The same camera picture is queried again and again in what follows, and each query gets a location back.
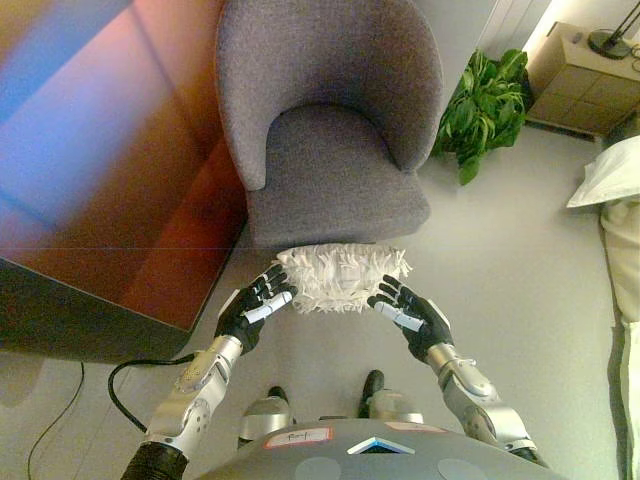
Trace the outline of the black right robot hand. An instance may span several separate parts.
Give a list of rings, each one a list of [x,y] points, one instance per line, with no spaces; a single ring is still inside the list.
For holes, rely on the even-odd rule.
[[[390,275],[383,276],[378,289],[367,304],[396,324],[417,360],[426,363],[428,350],[433,346],[454,344],[450,324],[433,302]]]

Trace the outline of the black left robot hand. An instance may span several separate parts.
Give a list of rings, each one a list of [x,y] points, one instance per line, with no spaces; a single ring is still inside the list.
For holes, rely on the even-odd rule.
[[[242,354],[253,350],[265,319],[291,303],[297,288],[287,280],[280,263],[258,275],[248,286],[236,290],[218,315],[215,337],[235,337],[242,346]]]

